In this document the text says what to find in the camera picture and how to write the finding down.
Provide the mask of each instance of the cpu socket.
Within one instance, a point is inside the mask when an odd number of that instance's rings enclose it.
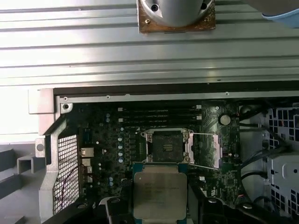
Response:
[[[186,128],[157,128],[141,133],[146,140],[146,162],[194,162],[193,131]]]

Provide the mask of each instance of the metal mesh grille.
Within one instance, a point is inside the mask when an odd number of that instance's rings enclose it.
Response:
[[[77,136],[58,140],[59,173],[54,185],[54,214],[79,197]]]

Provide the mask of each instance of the ribbed metal surface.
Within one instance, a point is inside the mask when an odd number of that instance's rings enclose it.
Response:
[[[142,35],[135,2],[0,2],[0,86],[299,80],[299,30],[248,5],[216,0],[214,31]]]

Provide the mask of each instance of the black cable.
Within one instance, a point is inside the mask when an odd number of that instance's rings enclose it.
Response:
[[[278,154],[278,153],[281,153],[282,151],[285,150],[285,147],[279,147],[279,148],[275,148],[275,149],[272,149],[271,151],[267,151],[265,153],[261,153],[261,154],[258,154],[248,160],[246,160],[244,163],[242,163],[242,165],[240,166],[240,169],[244,168],[245,166],[255,162],[255,161],[258,161],[264,157],[268,157],[272,154]]]
[[[62,190],[61,190],[61,206],[60,206],[61,209],[63,209],[63,204],[64,204],[64,188],[65,188],[66,181],[67,181],[67,179],[71,176],[71,174],[75,171],[75,169],[79,168],[79,166],[82,166],[82,165],[83,165],[83,164],[78,165],[78,166],[75,166],[75,167],[70,171],[70,173],[66,176],[66,178],[63,180],[63,185],[62,185]]]
[[[240,123],[240,126],[242,126],[242,127],[258,127],[257,124],[243,124],[243,123]]]
[[[249,173],[244,174],[244,175],[241,177],[241,180],[245,179],[245,178],[248,177],[248,176],[252,176],[252,175],[259,175],[259,176],[261,176],[261,177],[264,178],[264,179],[267,179],[267,178],[268,178],[268,175],[267,175],[266,172],[263,172],[263,171],[255,171],[255,172],[249,172]]]
[[[274,202],[271,199],[269,199],[266,196],[259,196],[259,197],[257,197],[256,199],[254,199],[253,203],[257,203],[257,202],[259,202],[261,200],[264,200],[265,202],[270,202],[272,204],[272,206],[273,206],[274,211],[280,216],[280,213],[279,213],[279,210],[278,210],[277,206],[274,204]]]

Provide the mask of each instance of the motherboard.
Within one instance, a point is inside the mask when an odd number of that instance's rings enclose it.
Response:
[[[206,196],[233,207],[241,190],[237,114],[228,101],[75,104],[67,120],[78,129],[83,197],[117,196],[133,162],[175,162],[190,164]]]

